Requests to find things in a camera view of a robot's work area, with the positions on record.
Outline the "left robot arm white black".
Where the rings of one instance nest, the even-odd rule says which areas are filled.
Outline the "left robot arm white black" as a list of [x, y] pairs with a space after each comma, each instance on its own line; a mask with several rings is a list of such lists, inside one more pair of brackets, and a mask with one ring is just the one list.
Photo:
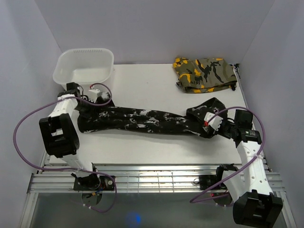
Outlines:
[[77, 154], [80, 141], [71, 119], [73, 111], [81, 104], [77, 100], [80, 97], [80, 85], [72, 82], [66, 86], [66, 91], [57, 96], [58, 102], [51, 114], [39, 121], [43, 143], [48, 155], [75, 168], [72, 176], [81, 186], [95, 190], [100, 186], [101, 179], [95, 174], [93, 163], [81, 159]]

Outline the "black white tie-dye trousers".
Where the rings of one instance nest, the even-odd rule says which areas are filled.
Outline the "black white tie-dye trousers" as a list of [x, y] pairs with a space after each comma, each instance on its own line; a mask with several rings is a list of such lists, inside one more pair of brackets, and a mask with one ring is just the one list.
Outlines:
[[228, 116], [225, 105], [217, 98], [211, 98], [202, 104], [188, 108], [185, 116], [158, 110], [146, 110], [115, 106], [108, 92], [102, 92], [96, 101], [99, 107], [95, 119], [77, 119], [78, 129], [82, 133], [103, 130], [127, 130], [139, 133], [157, 133], [169, 135], [193, 134], [202, 138], [212, 138], [213, 133], [204, 130], [204, 116], [207, 112], [220, 117]]

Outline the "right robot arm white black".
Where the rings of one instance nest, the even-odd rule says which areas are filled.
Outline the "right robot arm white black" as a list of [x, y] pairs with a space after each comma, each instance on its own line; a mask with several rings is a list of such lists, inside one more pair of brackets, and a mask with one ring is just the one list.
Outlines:
[[232, 139], [241, 158], [242, 168], [222, 164], [217, 168], [214, 182], [221, 189], [227, 188], [233, 201], [233, 219], [240, 225], [255, 228], [274, 226], [283, 208], [281, 198], [274, 195], [260, 155], [262, 139], [253, 129], [253, 114], [237, 109], [233, 122], [218, 114], [207, 112], [205, 126], [215, 133]]

